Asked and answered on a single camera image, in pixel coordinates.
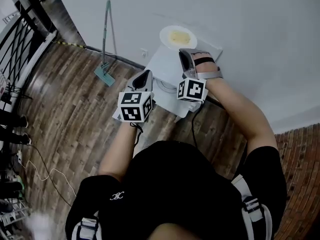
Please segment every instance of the white wall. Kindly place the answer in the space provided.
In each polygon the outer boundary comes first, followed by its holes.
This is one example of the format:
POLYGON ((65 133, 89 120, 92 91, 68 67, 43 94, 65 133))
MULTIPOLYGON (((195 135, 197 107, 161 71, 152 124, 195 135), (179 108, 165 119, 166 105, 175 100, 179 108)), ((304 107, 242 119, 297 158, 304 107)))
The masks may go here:
POLYGON ((15 11, 17 11, 17 8, 12 0, 0 0, 0 33, 6 26, 2 19, 15 11))
MULTIPOLYGON (((86 44, 101 49, 106 0, 62 1, 86 44)), ((159 31, 178 24, 223 47, 224 77, 276 132, 320 122, 320 114, 308 116, 320 105, 320 0, 111 0, 111 7, 119 55, 146 65, 159 31), (295 115, 299 121, 286 120, 295 115)))

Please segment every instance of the mop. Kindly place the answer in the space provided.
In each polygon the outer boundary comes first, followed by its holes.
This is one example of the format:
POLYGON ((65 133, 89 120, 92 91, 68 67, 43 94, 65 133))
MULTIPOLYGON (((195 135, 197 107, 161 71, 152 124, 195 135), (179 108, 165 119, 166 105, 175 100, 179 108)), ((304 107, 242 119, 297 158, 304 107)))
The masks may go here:
POLYGON ((97 77, 99 77, 103 82, 105 82, 108 86, 112 86, 112 84, 116 81, 110 74, 108 74, 108 66, 109 62, 105 60, 105 51, 106 51, 106 36, 107 36, 107 18, 108 11, 111 10, 110 0, 106 1, 105 8, 105 16, 104 16, 104 29, 103 29, 103 40, 102 40, 102 62, 101 65, 98 66, 94 73, 97 77))

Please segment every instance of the wall outlet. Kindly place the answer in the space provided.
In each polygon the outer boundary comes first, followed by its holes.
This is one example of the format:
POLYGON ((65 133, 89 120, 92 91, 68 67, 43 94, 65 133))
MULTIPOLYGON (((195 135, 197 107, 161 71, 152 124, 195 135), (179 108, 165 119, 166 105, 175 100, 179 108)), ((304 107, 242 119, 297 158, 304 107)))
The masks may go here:
POLYGON ((142 57, 145 59, 148 57, 148 50, 140 48, 140 51, 142 52, 142 57))
POLYGON ((22 165, 22 152, 21 152, 21 150, 18 151, 17 156, 18 156, 18 162, 19 162, 19 164, 22 165))

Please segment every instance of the black strap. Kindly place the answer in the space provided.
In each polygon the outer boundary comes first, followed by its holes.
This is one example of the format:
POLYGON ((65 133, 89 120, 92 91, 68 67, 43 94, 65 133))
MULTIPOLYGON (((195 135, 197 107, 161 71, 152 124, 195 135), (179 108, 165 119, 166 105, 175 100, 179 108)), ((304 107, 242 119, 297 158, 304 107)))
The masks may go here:
POLYGON ((213 62, 216 63, 215 60, 211 57, 203 57, 203 58, 197 58, 194 60, 194 64, 197 66, 201 63, 205 63, 205 62, 213 62))
POLYGON ((142 130, 141 126, 140 126, 139 124, 137 124, 137 123, 130 122, 130 126, 131 126, 131 127, 136 127, 137 129, 140 130, 140 132, 138 133, 138 137, 136 138, 136 143, 135 143, 134 146, 133 146, 133 148, 135 148, 136 145, 137 145, 138 142, 139 142, 139 137, 140 137, 140 135, 141 135, 144 131, 142 130))

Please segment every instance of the mop handle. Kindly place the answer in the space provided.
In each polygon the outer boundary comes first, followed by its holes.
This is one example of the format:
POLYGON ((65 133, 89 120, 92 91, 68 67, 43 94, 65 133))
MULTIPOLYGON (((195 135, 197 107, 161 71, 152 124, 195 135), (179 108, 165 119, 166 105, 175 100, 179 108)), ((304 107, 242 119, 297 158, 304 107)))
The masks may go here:
POLYGON ((107 37, 107 19, 108 19, 108 11, 110 9, 110 0, 106 1, 105 15, 104 15, 104 28, 103 28, 103 43, 102 43, 102 65, 105 62, 105 51, 106 51, 106 37, 107 37))

